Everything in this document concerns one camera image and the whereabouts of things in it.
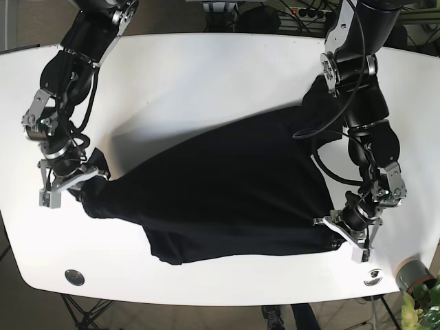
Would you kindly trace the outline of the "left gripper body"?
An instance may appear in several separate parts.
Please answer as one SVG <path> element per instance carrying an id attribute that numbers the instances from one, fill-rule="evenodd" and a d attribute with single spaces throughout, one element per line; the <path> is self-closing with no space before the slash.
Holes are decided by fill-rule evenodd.
<path id="1" fill-rule="evenodd" d="M 353 248 L 352 260 L 365 263 L 371 258 L 372 242 L 382 225 L 383 211 L 401 205 L 406 195 L 402 174 L 385 172 L 361 195 L 346 192 L 343 209 L 331 210 L 327 216 L 315 218 L 313 224 L 339 234 Z"/>

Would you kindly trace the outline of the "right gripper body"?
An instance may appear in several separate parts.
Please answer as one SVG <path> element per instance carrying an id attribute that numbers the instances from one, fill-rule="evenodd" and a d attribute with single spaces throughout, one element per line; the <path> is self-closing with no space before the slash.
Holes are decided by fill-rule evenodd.
<path id="1" fill-rule="evenodd" d="M 32 106 L 22 119 L 26 137 L 38 143 L 43 159 L 38 162 L 43 187 L 38 202 L 46 208 L 60 208 L 62 192 L 69 191 L 76 200 L 82 200 L 86 182 L 110 179 L 103 153 L 94 149 L 90 157 L 86 148 L 90 139 L 82 127 L 75 127 L 69 119 L 73 109 Z"/>

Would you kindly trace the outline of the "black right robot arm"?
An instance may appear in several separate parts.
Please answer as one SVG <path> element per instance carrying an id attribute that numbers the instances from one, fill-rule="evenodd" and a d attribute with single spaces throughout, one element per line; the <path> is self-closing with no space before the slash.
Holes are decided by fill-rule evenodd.
<path id="1" fill-rule="evenodd" d="M 85 182 L 108 180 L 109 170 L 98 149 L 86 155 L 90 139 L 83 133 L 93 107 L 105 58 L 116 46 L 136 13 L 138 1 L 75 1 L 76 18 L 61 49 L 46 64 L 30 108 L 21 124 L 43 159 L 39 204 L 60 208 L 68 190 L 81 198 Z"/>

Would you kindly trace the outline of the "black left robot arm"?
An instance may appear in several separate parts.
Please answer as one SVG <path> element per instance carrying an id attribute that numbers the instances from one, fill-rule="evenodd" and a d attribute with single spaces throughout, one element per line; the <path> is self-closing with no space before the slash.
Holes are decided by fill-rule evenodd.
<path id="1" fill-rule="evenodd" d="M 330 120 L 293 135 L 311 140 L 312 154 L 327 176 L 349 186 L 341 210 L 314 219 L 327 226 L 353 248 L 352 259 L 367 262 L 372 242 L 382 224 L 382 211 L 395 208 L 407 190 L 398 162 L 400 144 L 387 119 L 388 106 L 380 89 L 376 53 L 384 46 L 406 1 L 341 1 L 335 23 L 325 39 L 320 61 L 329 93 L 340 103 Z M 361 181 L 343 179 L 332 173 L 318 154 L 318 136 L 330 130 L 338 119 L 348 129 L 349 157 L 359 168 Z"/>

